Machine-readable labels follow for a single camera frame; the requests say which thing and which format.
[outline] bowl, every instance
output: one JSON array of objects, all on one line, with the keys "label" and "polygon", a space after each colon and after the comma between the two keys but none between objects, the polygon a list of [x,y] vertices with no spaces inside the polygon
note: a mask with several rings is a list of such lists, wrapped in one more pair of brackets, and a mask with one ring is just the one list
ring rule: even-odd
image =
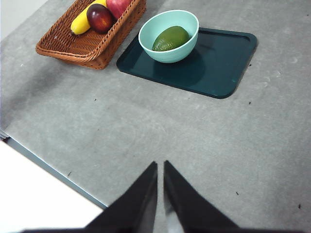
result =
[{"label": "bowl", "polygon": [[[159,34],[172,26],[184,28],[188,32],[190,40],[173,50],[153,51],[152,45]],[[191,53],[198,39],[198,33],[199,20],[193,13],[184,10],[171,10],[149,19],[141,27],[138,40],[151,58],[162,63],[174,63],[184,59]]]}]

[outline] banana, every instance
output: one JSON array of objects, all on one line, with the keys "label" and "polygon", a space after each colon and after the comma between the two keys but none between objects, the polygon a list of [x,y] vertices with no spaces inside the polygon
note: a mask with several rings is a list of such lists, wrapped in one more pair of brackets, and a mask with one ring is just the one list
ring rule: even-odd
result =
[{"label": "banana", "polygon": [[75,35],[80,35],[80,34],[83,34],[87,30],[90,29],[91,26],[88,23],[86,13],[87,13],[88,8],[91,5],[96,4],[96,3],[99,3],[99,4],[103,5],[104,7],[107,7],[106,0],[95,0],[94,2],[92,2],[71,23],[70,29],[71,29],[72,33],[74,33]]}]

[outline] table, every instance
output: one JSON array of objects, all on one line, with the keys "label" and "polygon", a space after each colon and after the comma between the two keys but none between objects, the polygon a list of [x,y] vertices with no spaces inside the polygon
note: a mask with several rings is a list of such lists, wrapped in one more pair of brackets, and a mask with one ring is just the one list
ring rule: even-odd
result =
[{"label": "table", "polygon": [[[102,71],[35,53],[72,2],[48,1],[2,41],[4,133],[105,205],[150,162],[168,159],[241,227],[311,230],[310,1],[148,1]],[[201,27],[258,38],[231,97],[216,100],[117,70],[142,24],[177,8],[193,12]],[[162,170],[155,232],[166,227]]]}]

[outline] woven basket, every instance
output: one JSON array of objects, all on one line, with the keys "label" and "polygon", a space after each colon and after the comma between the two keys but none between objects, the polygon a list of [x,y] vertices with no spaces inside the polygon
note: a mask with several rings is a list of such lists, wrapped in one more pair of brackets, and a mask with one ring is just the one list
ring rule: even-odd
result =
[{"label": "woven basket", "polygon": [[92,29],[72,35],[72,21],[94,0],[76,0],[36,45],[36,52],[64,62],[104,69],[114,53],[146,10],[146,0],[132,0],[107,34]]}]

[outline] avocado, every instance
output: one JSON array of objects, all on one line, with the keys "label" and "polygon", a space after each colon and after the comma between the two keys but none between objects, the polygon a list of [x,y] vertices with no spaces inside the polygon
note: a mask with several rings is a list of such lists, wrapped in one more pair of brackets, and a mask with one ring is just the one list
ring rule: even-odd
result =
[{"label": "avocado", "polygon": [[173,50],[179,46],[182,46],[188,40],[190,40],[190,36],[184,28],[180,26],[173,26],[164,30],[160,35],[158,35],[152,46],[152,50],[153,51]]}]

